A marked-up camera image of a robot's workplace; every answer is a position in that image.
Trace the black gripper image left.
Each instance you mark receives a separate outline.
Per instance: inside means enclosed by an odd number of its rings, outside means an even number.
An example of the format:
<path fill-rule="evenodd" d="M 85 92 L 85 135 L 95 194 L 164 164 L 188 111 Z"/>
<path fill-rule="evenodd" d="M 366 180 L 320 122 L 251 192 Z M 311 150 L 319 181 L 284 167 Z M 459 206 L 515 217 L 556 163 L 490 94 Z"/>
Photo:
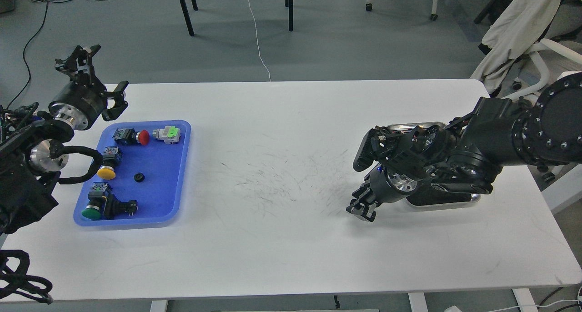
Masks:
<path fill-rule="evenodd" d="M 90 47 L 77 46 L 64 60 L 55 60 L 55 69 L 67 75 L 70 82 L 49 104 L 49 113 L 56 119 L 70 124 L 74 130 L 88 130 L 96 120 L 115 121 L 129 103 L 125 101 L 128 81 L 121 81 L 113 91 L 106 87 L 95 75 L 93 56 L 101 49 L 97 44 Z M 107 107 L 107 101 L 114 105 Z"/>

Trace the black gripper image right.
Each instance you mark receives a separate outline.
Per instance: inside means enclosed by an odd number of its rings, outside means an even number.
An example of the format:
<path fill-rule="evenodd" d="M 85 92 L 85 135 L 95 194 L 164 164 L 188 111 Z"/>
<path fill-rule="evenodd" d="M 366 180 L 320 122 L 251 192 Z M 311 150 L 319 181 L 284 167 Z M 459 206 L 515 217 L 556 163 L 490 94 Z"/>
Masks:
<path fill-rule="evenodd" d="M 366 174 L 369 183 L 362 183 L 352 192 L 346 211 L 361 220 L 372 222 L 376 219 L 376 208 L 384 203 L 394 203 L 411 196 L 420 188 L 420 182 L 410 179 L 384 167 L 373 167 Z"/>

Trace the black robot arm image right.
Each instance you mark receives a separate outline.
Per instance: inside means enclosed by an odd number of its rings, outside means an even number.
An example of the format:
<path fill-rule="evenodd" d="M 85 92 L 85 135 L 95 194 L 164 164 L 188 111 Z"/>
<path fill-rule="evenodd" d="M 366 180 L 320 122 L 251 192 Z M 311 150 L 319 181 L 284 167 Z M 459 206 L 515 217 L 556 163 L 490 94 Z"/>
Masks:
<path fill-rule="evenodd" d="M 346 211 L 374 221 L 379 206 L 402 199 L 419 207 L 472 202 L 493 191 L 505 166 L 580 164 L 581 94 L 576 72 L 536 102 L 480 98 L 473 111 L 447 124 L 376 126 L 353 162 L 367 174 Z"/>

